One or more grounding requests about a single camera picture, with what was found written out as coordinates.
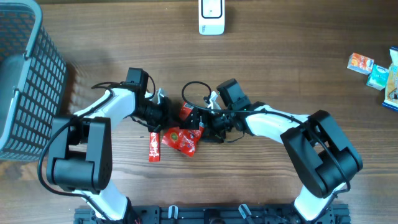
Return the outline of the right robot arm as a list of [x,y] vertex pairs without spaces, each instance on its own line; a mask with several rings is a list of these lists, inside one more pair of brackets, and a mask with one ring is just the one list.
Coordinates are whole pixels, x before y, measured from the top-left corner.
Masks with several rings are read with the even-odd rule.
[[263,102],[251,103],[234,78],[204,97],[206,106],[187,102],[192,112],[180,128],[203,126],[213,141],[225,142],[226,132],[236,129],[250,136],[262,136],[281,143],[303,187],[287,205],[289,213],[279,215],[266,208],[266,221],[281,223],[350,223],[347,205],[334,204],[340,194],[351,190],[351,179],[363,168],[359,152],[332,115],[278,111]]

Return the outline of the red candy bag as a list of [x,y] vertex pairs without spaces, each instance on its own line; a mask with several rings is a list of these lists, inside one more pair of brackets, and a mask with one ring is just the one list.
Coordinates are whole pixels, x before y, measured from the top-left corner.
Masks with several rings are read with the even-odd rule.
[[204,127],[199,120],[198,129],[180,129],[179,127],[170,128],[162,138],[162,144],[170,146],[186,156],[192,157],[197,149],[197,142],[200,140]]

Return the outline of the orange small box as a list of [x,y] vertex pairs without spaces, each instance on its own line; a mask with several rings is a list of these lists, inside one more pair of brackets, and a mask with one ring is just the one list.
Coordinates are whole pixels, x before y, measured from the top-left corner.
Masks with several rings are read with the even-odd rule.
[[374,59],[361,54],[352,53],[349,56],[347,68],[364,75],[369,75],[373,70]]

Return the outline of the red stick sachet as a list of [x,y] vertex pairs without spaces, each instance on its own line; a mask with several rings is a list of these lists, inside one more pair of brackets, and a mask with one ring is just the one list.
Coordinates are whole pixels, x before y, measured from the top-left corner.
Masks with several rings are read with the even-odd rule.
[[160,134],[150,133],[149,162],[160,161]]

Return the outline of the white cream snack bag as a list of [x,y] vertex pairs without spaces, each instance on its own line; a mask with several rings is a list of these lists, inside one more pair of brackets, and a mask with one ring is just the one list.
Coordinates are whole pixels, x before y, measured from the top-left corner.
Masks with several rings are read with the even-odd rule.
[[392,63],[389,67],[389,76],[384,89],[385,99],[382,105],[391,110],[397,111],[397,46],[389,49]]

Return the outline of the teal small box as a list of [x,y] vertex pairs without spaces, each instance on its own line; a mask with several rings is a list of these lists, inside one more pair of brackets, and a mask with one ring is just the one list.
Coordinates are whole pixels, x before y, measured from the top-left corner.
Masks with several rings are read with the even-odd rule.
[[368,75],[366,85],[381,91],[386,87],[388,76],[389,70],[387,68],[374,64],[372,72]]

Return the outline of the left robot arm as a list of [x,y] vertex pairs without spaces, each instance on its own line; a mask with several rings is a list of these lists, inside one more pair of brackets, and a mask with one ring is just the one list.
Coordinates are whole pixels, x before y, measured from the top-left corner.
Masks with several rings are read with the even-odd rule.
[[147,92],[150,75],[129,68],[123,82],[94,85],[104,95],[86,109],[53,119],[51,138],[39,162],[40,183],[50,192],[80,197],[90,207],[96,223],[142,223],[130,199],[111,181],[111,132],[124,118],[145,126],[150,133],[181,123],[171,100],[161,89]]

